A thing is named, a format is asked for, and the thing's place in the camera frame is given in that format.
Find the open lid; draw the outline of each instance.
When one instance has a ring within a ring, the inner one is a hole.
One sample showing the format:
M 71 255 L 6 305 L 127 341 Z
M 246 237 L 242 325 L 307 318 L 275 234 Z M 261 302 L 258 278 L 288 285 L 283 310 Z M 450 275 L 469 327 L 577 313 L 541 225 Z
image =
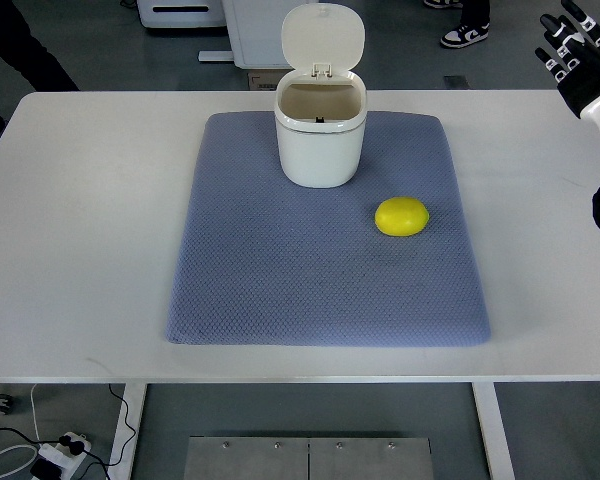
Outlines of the open lid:
M 296 70 L 317 64 L 348 71 L 362 58 L 364 24 L 342 5 L 308 3 L 291 10 L 282 24 L 284 58 Z

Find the black and white sneaker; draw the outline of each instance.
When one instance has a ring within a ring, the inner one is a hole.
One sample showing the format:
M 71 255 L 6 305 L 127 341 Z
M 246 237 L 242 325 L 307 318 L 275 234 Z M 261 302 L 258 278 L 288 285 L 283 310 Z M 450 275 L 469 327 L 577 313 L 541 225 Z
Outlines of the black and white sneaker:
M 460 25 L 455 30 L 451 30 L 440 39 L 440 43 L 445 48 L 463 48 L 476 42 L 484 40 L 489 36 L 489 24 L 483 27 L 470 27 L 469 25 Z
M 460 0 L 423 0 L 429 8 L 462 8 Z

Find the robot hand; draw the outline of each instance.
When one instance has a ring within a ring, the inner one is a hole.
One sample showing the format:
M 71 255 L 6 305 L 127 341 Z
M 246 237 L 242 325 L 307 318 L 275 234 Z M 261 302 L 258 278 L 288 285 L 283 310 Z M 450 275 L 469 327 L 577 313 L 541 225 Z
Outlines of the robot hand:
M 553 74 L 560 95 L 576 117 L 594 123 L 600 130 L 600 25 L 573 0 L 561 3 L 586 37 L 564 15 L 542 15 L 540 22 L 547 30 L 544 37 L 562 63 L 542 48 L 536 49 L 536 56 Z M 600 188 L 593 196 L 593 219 L 600 228 Z

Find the yellow lemon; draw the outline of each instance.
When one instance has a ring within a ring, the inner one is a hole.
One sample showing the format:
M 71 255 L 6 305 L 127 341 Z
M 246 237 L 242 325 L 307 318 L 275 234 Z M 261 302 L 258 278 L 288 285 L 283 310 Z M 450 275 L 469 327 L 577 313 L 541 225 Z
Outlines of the yellow lemon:
M 427 225 L 429 212 L 417 198 L 393 197 L 380 204 L 375 221 L 382 233 L 406 237 L 418 233 Z

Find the black pants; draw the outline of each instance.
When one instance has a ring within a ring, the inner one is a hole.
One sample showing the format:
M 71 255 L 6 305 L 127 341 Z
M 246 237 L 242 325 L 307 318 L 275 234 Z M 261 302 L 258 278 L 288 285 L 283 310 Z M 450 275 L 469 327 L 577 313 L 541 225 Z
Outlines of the black pants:
M 463 0 L 460 23 L 470 27 L 484 27 L 489 23 L 490 10 L 489 0 Z
M 31 36 L 29 25 L 10 0 L 0 0 L 0 57 L 37 91 L 78 90 L 58 60 Z M 3 128 L 0 116 L 0 132 Z

